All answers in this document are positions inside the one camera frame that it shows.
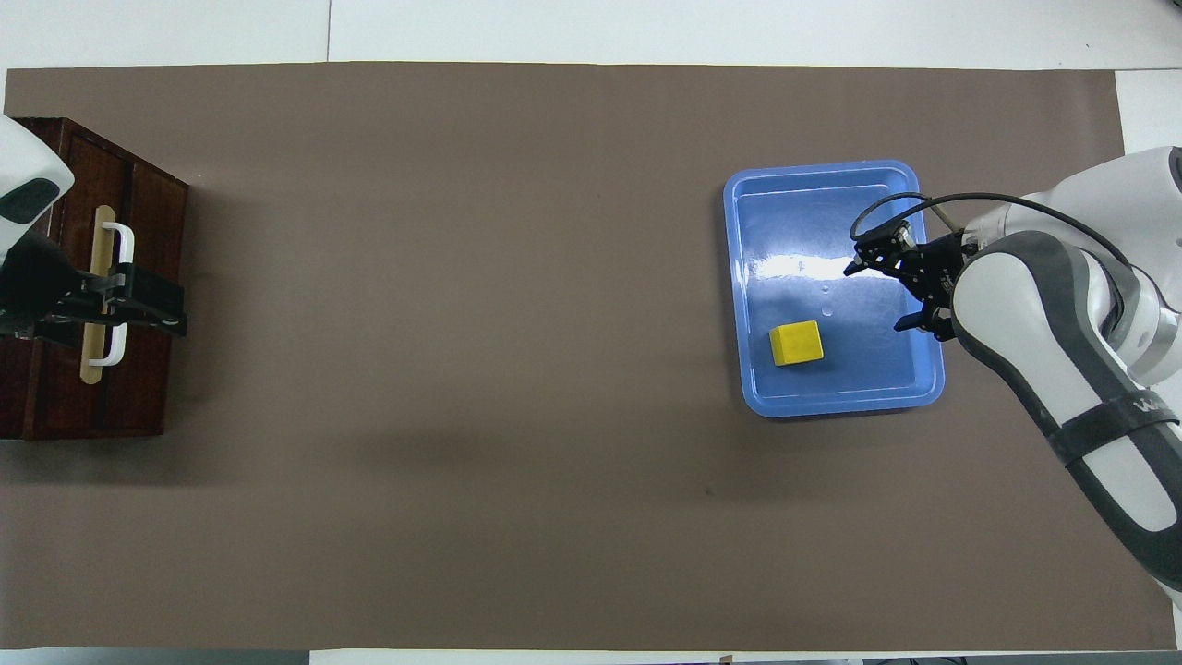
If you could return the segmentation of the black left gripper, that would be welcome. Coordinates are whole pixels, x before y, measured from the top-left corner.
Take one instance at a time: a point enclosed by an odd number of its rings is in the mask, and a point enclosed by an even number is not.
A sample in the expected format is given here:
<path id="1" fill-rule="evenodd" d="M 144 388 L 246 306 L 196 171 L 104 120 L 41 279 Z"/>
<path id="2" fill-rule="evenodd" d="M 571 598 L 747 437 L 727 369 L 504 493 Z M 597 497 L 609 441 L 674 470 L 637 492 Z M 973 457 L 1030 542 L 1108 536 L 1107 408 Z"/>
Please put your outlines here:
<path id="1" fill-rule="evenodd" d="M 93 279 L 91 273 L 76 269 L 43 232 L 26 232 L 4 259 L 1 335 L 67 348 L 82 346 L 85 322 L 100 327 L 126 324 L 176 338 L 188 335 L 180 283 L 135 262 L 118 262 L 110 299 L 126 308 L 105 312 L 100 294 L 89 291 Z"/>

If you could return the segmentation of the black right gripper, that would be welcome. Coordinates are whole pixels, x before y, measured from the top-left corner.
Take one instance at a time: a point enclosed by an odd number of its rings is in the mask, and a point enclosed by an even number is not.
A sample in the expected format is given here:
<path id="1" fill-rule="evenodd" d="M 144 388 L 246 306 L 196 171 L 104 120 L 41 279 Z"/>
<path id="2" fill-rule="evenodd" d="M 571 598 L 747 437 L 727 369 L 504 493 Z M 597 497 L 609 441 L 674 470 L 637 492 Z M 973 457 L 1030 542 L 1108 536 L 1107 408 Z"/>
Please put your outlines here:
<path id="1" fill-rule="evenodd" d="M 898 333 L 921 330 L 937 343 L 950 341 L 954 338 L 952 296 L 966 260 L 963 235 L 963 232 L 953 232 L 931 243 L 917 245 L 909 222 L 885 222 L 860 233 L 855 224 L 851 230 L 855 256 L 843 274 L 852 278 L 862 270 L 877 270 L 889 278 L 900 278 L 918 300 L 921 309 L 900 317 L 892 330 Z"/>

